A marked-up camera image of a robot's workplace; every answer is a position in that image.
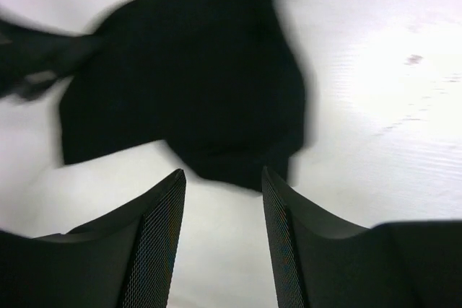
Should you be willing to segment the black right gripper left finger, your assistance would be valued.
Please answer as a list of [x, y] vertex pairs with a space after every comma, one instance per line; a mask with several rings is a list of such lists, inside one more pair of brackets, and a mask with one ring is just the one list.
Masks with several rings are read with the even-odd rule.
[[3, 307], [158, 307], [170, 293], [186, 195], [176, 170], [65, 234], [1, 233]]

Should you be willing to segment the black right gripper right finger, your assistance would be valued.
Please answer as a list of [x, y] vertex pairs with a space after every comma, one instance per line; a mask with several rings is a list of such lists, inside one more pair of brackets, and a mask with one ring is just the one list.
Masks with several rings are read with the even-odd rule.
[[263, 209], [280, 307], [459, 307], [461, 222], [365, 228], [262, 174]]

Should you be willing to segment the black tank top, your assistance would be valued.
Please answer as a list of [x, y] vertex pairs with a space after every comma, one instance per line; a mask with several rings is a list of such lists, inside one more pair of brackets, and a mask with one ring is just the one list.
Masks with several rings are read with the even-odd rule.
[[1, 96], [62, 79], [61, 161], [164, 141], [196, 175], [258, 191], [310, 142], [310, 90], [275, 0], [130, 0], [88, 35], [1, 21]]

